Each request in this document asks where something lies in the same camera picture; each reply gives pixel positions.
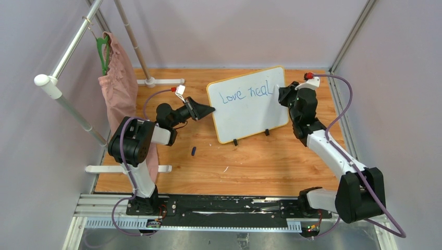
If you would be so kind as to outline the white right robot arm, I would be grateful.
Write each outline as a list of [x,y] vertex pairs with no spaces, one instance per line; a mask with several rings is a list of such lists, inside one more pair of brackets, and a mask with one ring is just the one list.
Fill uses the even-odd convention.
[[322,187],[300,191],[300,215],[308,218],[325,210],[336,213],[346,223],[383,215],[386,199],[382,172],[357,161],[329,135],[316,117],[316,91],[293,82],[278,89],[278,102],[288,108],[295,137],[339,179],[336,191]]

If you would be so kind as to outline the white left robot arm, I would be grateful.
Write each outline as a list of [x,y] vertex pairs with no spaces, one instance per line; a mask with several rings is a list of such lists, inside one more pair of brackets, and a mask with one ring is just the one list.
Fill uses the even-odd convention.
[[148,169],[140,166],[147,162],[154,146],[172,146],[178,134],[177,125],[186,123],[188,119],[198,121],[214,111],[214,107],[187,97],[178,109],[167,103],[160,104],[156,109],[156,121],[136,117],[123,119],[108,144],[108,153],[123,165],[132,185],[135,207],[139,206],[147,215],[154,215],[159,210],[156,184]]

